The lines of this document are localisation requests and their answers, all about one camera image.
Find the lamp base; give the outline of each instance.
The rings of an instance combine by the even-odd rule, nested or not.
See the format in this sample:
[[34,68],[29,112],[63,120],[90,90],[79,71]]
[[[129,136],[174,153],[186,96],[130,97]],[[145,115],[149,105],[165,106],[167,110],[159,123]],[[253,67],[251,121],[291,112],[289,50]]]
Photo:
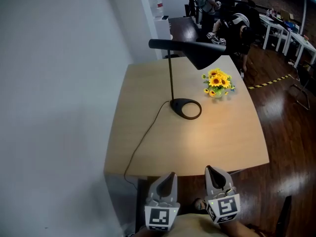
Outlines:
[[[195,117],[188,117],[182,112],[182,108],[189,103],[196,104],[199,107],[199,114],[196,115]],[[170,106],[173,109],[173,111],[178,114],[179,116],[183,117],[184,119],[197,119],[201,113],[202,113],[202,107],[199,104],[199,102],[192,100],[192,99],[187,99],[187,98],[176,98],[170,101]]]

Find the brick wall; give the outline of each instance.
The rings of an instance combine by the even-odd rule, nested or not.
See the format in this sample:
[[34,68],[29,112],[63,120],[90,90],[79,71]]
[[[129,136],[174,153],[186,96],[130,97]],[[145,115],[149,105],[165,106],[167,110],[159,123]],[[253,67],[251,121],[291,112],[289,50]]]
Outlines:
[[[304,0],[253,0],[256,4],[273,8],[280,11],[281,9],[287,10],[292,13],[294,19],[301,22],[303,19]],[[316,3],[308,0],[305,26],[303,34],[306,34],[310,38],[310,42],[316,46]]]

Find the black desk lamp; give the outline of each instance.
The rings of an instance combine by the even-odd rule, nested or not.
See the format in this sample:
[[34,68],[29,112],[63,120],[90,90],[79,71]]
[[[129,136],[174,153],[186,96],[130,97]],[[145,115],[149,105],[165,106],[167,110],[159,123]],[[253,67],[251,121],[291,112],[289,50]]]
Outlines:
[[[181,42],[166,39],[151,39],[149,40],[149,47],[154,49],[168,50],[169,59],[169,73],[170,73],[170,84],[171,84],[171,96],[170,106],[173,111],[179,116],[185,119],[196,119],[202,113],[202,107],[199,102],[187,99],[187,98],[176,98],[173,97],[173,82],[172,82],[172,68],[171,68],[171,57],[170,51],[182,51],[186,57],[193,63],[196,69],[201,70],[211,65],[216,61],[225,51],[226,46],[201,43],[201,42]],[[194,103],[199,107],[199,114],[195,117],[188,117],[182,112],[183,106],[188,103]]]

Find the lamp head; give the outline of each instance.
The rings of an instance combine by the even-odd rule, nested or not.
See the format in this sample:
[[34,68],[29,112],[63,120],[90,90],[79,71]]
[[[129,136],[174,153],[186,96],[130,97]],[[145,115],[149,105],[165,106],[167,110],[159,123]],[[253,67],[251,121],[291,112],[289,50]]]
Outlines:
[[226,50],[226,46],[224,45],[202,42],[181,42],[166,39],[151,39],[149,40],[149,47],[182,51],[198,70],[204,69],[214,63]]

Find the yellow flower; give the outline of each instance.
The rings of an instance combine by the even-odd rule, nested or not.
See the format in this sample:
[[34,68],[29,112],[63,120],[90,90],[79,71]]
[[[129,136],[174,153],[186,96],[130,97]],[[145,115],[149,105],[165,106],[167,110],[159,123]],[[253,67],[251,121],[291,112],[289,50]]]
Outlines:
[[231,82],[228,81],[226,78],[223,78],[223,77],[221,78],[221,83],[222,83],[222,86],[224,88],[228,88],[231,85]]
[[213,90],[211,90],[208,94],[209,94],[210,96],[215,96],[215,95],[216,95],[216,93],[215,93]]
[[212,69],[208,72],[208,78],[216,76],[220,72],[220,69]]
[[211,85],[212,87],[221,86],[222,85],[221,77],[218,75],[212,77],[209,81],[209,85]]
[[228,78],[228,74],[226,74],[226,73],[223,72],[223,71],[220,71],[220,72],[219,72],[219,75],[220,75],[223,79],[225,79],[225,80],[227,80],[227,78]]

